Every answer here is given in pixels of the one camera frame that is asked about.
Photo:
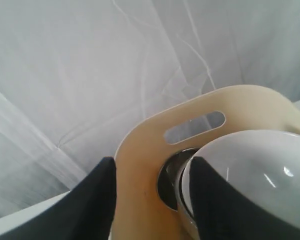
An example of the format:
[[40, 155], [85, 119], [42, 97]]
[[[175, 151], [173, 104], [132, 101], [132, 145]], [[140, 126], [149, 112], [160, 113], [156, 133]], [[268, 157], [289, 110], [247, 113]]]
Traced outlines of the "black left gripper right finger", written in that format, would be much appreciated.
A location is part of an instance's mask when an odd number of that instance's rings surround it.
[[300, 240], [300, 229], [244, 197], [202, 157], [191, 160], [189, 192], [201, 240]]

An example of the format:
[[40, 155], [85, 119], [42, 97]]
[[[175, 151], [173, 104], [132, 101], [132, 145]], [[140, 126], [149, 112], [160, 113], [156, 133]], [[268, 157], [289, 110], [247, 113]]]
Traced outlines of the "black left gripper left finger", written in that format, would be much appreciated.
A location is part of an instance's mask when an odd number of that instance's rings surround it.
[[104, 157], [67, 195], [0, 240], [107, 240], [117, 203], [117, 168]]

